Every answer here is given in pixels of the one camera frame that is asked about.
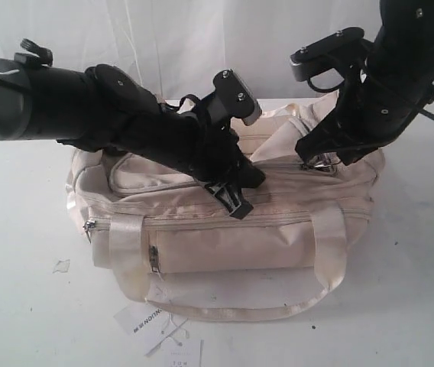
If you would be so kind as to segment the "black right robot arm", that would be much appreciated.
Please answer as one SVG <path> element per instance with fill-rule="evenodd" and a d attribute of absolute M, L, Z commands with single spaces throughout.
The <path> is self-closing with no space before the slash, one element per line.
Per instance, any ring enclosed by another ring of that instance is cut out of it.
<path fill-rule="evenodd" d="M 306 164 L 333 153 L 345 165 L 382 148 L 418 114 L 434 121 L 434 1 L 382 1 L 382 25 L 374 41 L 349 27 L 290 56 L 297 81 L 334 69 L 335 107 L 295 150 Z"/>

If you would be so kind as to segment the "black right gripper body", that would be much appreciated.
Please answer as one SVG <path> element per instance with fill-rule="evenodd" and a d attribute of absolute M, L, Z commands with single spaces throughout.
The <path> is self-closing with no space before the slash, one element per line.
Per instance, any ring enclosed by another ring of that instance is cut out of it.
<path fill-rule="evenodd" d="M 353 164 L 393 141 L 393 97 L 387 92 L 393 73 L 370 64 L 350 64 L 335 108 L 319 124 L 321 151 Z"/>

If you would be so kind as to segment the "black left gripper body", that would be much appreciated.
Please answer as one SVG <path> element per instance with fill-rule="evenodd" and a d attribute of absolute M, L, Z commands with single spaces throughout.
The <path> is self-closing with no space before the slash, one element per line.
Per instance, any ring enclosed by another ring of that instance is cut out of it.
<path fill-rule="evenodd" d="M 222 180 L 238 161 L 237 137 L 195 114 L 179 114 L 178 171 L 197 180 Z"/>

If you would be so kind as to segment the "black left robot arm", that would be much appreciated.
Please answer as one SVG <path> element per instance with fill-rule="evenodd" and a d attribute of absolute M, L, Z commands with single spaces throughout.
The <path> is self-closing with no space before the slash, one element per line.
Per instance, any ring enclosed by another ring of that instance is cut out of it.
<path fill-rule="evenodd" d="M 83 72 L 56 68 L 52 52 L 24 39 L 0 58 L 0 141 L 54 140 L 82 151 L 128 152 L 191 176 L 236 219 L 252 205 L 245 188 L 265 179 L 238 146 L 232 119 L 246 125 L 261 107 L 232 70 L 214 90 L 188 95 L 193 107 L 161 102 L 121 69 L 99 64 Z"/>

